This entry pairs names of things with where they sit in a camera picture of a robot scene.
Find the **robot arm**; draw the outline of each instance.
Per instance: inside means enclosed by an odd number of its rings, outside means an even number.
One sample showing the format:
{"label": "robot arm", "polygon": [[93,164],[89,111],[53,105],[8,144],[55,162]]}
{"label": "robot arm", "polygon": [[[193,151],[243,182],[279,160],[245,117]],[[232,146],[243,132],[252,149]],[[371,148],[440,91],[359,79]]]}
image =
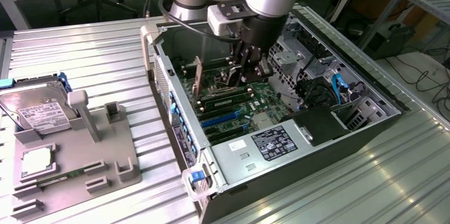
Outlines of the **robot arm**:
{"label": "robot arm", "polygon": [[280,35],[294,4],[295,0],[233,0],[209,6],[208,23],[216,35],[223,35],[224,26],[240,26],[232,32],[241,41],[231,45],[233,67],[228,86],[272,75],[268,49]]}

